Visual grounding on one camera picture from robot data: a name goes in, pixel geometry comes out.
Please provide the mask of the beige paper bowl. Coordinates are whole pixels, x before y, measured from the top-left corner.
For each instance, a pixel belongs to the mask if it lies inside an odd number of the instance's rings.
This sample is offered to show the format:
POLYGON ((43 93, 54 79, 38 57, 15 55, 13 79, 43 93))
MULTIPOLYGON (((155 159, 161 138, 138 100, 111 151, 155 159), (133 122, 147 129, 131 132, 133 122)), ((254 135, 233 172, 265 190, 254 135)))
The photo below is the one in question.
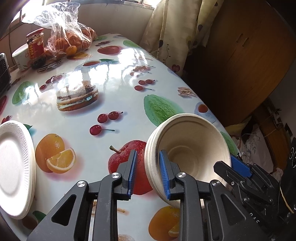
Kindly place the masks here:
POLYGON ((181 171, 195 179, 207 183, 216 179, 228 186, 214 172, 214 164, 223 161, 230 166, 230 152, 222 133, 206 119, 190 113, 176 114, 152 132, 145 147, 144 167, 150 185, 163 201, 179 208, 180 202, 169 201, 164 193, 159 168, 161 150, 181 171))

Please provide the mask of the white paper plate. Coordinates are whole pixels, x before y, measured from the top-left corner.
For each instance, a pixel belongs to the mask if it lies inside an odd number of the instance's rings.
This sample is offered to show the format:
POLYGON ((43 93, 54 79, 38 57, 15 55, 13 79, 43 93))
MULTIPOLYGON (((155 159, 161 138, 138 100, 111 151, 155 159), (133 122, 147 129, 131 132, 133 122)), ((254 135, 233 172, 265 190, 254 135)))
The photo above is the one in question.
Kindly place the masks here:
POLYGON ((12 218, 23 219, 32 205, 36 187, 33 141, 24 124, 1 124, 1 208, 12 218))

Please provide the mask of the floral bedding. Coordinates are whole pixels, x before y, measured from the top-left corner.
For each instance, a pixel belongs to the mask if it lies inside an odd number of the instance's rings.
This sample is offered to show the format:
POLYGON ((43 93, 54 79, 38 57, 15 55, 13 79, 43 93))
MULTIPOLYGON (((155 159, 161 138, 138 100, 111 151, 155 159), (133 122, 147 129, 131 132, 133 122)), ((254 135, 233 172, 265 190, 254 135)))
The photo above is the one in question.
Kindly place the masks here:
POLYGON ((252 116, 246 121, 226 127, 240 151, 243 162, 258 164, 268 173, 284 170, 290 144, 283 125, 274 123, 274 118, 252 116))

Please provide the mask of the fruit print tablecloth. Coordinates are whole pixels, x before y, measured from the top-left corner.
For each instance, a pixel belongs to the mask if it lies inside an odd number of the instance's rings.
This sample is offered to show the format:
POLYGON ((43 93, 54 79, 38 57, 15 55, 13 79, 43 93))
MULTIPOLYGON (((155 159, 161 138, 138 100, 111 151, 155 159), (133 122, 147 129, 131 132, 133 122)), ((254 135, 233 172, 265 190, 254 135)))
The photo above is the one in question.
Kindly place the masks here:
POLYGON ((204 110, 167 66, 121 35, 100 36, 49 71, 14 71, 1 96, 1 123, 18 121, 36 153, 36 189, 23 219, 3 218, 20 240, 78 181, 98 181, 119 150, 144 151, 154 129, 178 113, 204 110))

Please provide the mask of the brown wooden cabinet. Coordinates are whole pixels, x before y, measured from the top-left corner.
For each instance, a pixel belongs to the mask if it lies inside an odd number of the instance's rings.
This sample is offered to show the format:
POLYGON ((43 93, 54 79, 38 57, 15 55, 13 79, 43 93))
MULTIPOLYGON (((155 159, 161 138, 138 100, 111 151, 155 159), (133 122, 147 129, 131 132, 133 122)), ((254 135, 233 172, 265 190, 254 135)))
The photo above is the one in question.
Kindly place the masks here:
POLYGON ((295 59, 295 35, 266 1, 224 1, 185 81, 224 126, 246 119, 295 59))

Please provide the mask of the grey small heater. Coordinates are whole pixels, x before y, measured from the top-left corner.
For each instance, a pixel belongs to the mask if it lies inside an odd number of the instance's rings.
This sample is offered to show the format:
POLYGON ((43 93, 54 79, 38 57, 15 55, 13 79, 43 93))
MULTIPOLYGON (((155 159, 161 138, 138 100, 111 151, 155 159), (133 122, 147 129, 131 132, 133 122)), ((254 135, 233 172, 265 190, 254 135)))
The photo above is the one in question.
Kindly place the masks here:
POLYGON ((2 94, 10 83, 9 65, 4 53, 0 54, 0 93, 2 94))

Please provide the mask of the patterned curtain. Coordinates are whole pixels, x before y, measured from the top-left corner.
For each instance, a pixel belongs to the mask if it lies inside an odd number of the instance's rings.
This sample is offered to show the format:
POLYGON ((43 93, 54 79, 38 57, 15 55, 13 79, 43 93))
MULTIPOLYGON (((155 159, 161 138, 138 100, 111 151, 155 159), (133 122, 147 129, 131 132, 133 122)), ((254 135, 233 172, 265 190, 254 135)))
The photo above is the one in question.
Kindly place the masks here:
POLYGON ((224 0, 160 1, 147 24, 140 46, 182 76, 186 59, 205 46, 224 0))

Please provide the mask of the plastic bag of oranges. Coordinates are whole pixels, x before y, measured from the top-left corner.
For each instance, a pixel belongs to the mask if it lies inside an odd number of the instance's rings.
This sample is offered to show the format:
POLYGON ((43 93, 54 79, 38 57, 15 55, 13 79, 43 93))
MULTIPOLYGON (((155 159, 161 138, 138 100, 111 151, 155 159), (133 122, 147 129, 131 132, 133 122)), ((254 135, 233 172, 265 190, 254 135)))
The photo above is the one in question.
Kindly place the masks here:
POLYGON ((47 49, 56 57, 70 57, 87 50, 97 37, 95 31, 78 21, 80 3, 56 2, 26 13, 22 22, 51 30, 47 49))

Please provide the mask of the white paper cup container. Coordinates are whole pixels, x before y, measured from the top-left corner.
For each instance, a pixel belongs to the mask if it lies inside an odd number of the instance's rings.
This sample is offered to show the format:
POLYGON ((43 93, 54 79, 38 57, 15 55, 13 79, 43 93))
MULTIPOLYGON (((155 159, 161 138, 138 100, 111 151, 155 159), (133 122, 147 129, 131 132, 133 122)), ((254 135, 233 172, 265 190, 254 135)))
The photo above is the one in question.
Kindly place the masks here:
POLYGON ((21 72, 24 72, 31 67, 27 44, 23 44, 18 49, 16 49, 13 52, 12 57, 21 72))

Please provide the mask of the red label glass jar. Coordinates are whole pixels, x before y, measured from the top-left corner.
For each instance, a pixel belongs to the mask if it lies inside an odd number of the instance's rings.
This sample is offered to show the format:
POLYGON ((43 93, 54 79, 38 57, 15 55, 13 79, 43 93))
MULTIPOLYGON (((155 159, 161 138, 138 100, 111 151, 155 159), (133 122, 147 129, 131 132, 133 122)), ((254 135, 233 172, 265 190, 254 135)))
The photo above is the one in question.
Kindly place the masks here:
POLYGON ((26 35, 32 69, 39 69, 46 63, 44 50, 44 29, 39 28, 26 35))

